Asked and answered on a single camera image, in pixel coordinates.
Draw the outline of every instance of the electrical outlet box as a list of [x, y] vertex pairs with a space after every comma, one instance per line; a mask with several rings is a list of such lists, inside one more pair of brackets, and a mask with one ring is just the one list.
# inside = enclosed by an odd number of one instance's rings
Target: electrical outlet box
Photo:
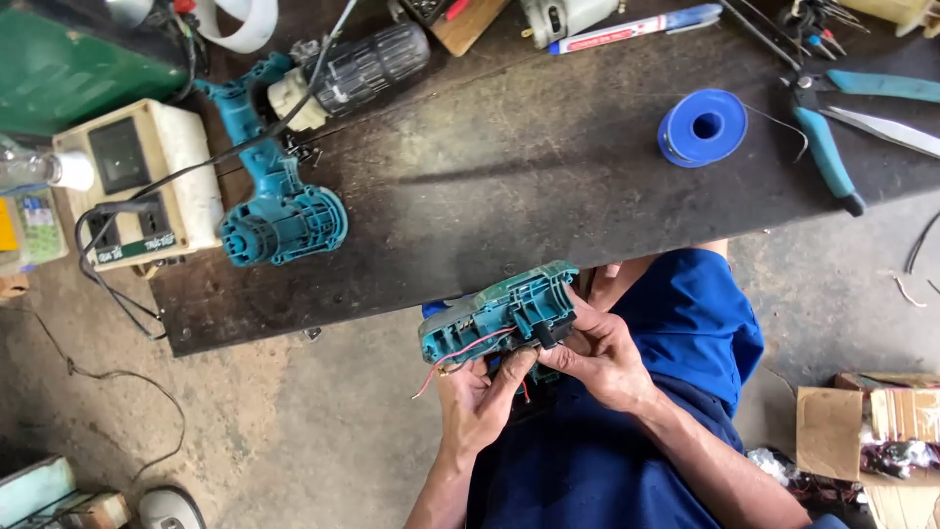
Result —
[[[95, 169], [88, 191], [69, 189], [78, 218], [95, 204], [129, 199], [140, 188], [209, 159], [209, 144], [197, 114], [145, 99], [53, 137], [57, 152], [84, 152]], [[142, 200], [141, 213], [119, 213], [89, 252], [96, 270], [142, 265], [222, 244], [223, 209], [212, 167], [194, 169]], [[94, 216], [82, 230], [82, 246], [102, 229]]]

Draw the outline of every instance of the pink wire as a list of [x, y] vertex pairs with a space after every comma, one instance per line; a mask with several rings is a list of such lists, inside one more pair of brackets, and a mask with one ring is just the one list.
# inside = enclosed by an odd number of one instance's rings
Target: pink wire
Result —
[[447, 360], [447, 359], [450, 359], [450, 358], [454, 358], [454, 357], [456, 357], [456, 356], [460, 356], [460, 355], [462, 355], [463, 353], [469, 351], [470, 348], [473, 347], [474, 345], [477, 345], [477, 344], [479, 344], [480, 342], [485, 342], [485, 341], [489, 340], [490, 338], [493, 338], [493, 337], [496, 336], [497, 334], [505, 334], [505, 333], [507, 333], [507, 332], [513, 332], [514, 330], [516, 330], [516, 327], [507, 327], [507, 328], [505, 328], [505, 329], [500, 329], [500, 330], [498, 330], [498, 331], [496, 331], [496, 332], [491, 332], [490, 334], [487, 334], [486, 336], [484, 336], [484, 337], [482, 337], [482, 338], [477, 338], [476, 340], [474, 340], [473, 342], [471, 342], [470, 345], [468, 345], [467, 347], [464, 347], [463, 349], [457, 351], [456, 353], [450, 353], [449, 355], [444, 355], [443, 357], [437, 359], [437, 361], [434, 363], [434, 365], [431, 366], [431, 370], [428, 372], [428, 376], [425, 377], [425, 379], [424, 379], [424, 385], [421, 386], [421, 389], [418, 390], [417, 393], [415, 393], [415, 396], [413, 396], [412, 398], [413, 398], [413, 399], [418, 398], [419, 396], [421, 396], [421, 394], [422, 394], [425, 390], [428, 389], [428, 384], [431, 383], [431, 377], [434, 375], [434, 370], [437, 369], [437, 366], [440, 365], [441, 362], [443, 362], [443, 361], [445, 361], [445, 360]]

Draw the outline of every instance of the white tape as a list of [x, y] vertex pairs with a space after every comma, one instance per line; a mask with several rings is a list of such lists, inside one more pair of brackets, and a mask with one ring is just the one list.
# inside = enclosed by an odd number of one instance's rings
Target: white tape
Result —
[[[222, 36], [215, 18], [216, 4], [244, 22], [238, 31]], [[260, 49], [271, 39], [277, 26], [277, 0], [196, 0], [193, 13], [199, 20], [199, 33], [203, 37], [240, 54]]]

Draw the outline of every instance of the wooden workbench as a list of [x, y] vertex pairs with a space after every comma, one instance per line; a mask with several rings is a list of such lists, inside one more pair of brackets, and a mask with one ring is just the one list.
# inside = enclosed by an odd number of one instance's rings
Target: wooden workbench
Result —
[[[340, 2], [314, 14], [282, 0], [271, 47], [322, 32]], [[363, 8], [363, 32], [388, 24]], [[694, 1], [631, 0], [641, 18]], [[850, 56], [841, 68], [940, 79], [935, 42], [835, 28]], [[793, 123], [777, 77], [783, 64], [733, 20], [692, 33], [646, 36], [566, 56], [520, 38], [510, 3], [461, 58], [434, 50], [404, 87], [316, 131], [323, 156], [305, 181], [333, 189], [350, 218], [336, 251], [281, 267], [237, 268], [200, 252], [152, 281], [176, 355], [411, 307], [473, 292], [553, 259], [602, 265], [840, 212], [793, 131], [751, 114], [747, 138], [705, 168], [669, 164], [656, 128], [683, 94], [723, 88]], [[218, 80], [253, 57], [213, 64]], [[940, 134], [933, 104], [824, 94], [824, 102]], [[227, 146], [204, 112], [212, 148]], [[869, 205], [940, 186], [937, 161], [831, 122], [845, 165]], [[226, 206], [252, 185], [238, 164], [219, 168]]]

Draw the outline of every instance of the roll of solder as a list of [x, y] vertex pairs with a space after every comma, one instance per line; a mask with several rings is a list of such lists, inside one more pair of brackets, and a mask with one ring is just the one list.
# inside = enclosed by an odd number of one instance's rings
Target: roll of solder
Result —
[[731, 92], [706, 88], [685, 96], [659, 125], [659, 147], [673, 164], [700, 168], [744, 141], [747, 109]]

